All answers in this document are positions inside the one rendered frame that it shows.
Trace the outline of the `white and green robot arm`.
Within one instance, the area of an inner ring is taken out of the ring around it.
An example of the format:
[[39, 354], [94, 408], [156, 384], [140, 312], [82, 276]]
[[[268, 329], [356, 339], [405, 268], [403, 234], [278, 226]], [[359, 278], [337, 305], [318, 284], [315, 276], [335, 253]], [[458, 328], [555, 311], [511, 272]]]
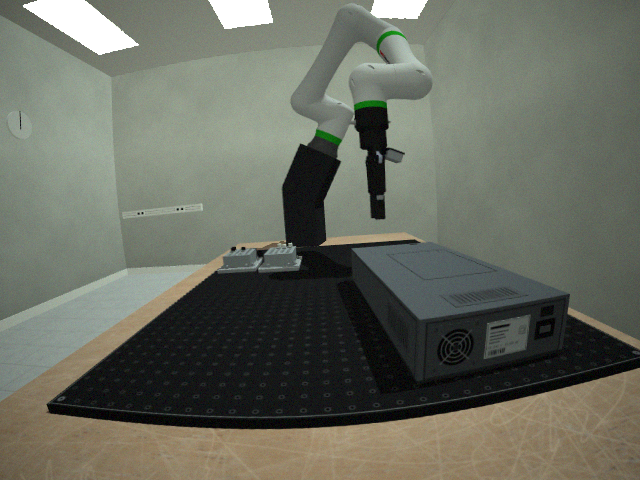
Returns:
[[[324, 93], [357, 42], [376, 48], [386, 64], [364, 63], [351, 72], [353, 111]], [[351, 3], [338, 11], [316, 60], [291, 96], [291, 106], [296, 113], [318, 123], [316, 134], [307, 146], [337, 159], [338, 147], [349, 124], [355, 125], [358, 132], [369, 128], [387, 130], [387, 100], [421, 99], [430, 92], [432, 84], [431, 72], [413, 55], [403, 33], [362, 6]]]

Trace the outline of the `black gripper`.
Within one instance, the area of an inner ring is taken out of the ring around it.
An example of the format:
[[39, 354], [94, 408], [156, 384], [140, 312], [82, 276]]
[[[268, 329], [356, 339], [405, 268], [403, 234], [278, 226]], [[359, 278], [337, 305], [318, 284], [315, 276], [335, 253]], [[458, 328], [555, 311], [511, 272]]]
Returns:
[[383, 199], [384, 192], [386, 192], [385, 155], [381, 155], [381, 148], [387, 147], [386, 129], [363, 129], [359, 131], [359, 138], [360, 148], [368, 151], [365, 163], [368, 193], [370, 193], [371, 218], [375, 218], [375, 220], [385, 219], [385, 200]]

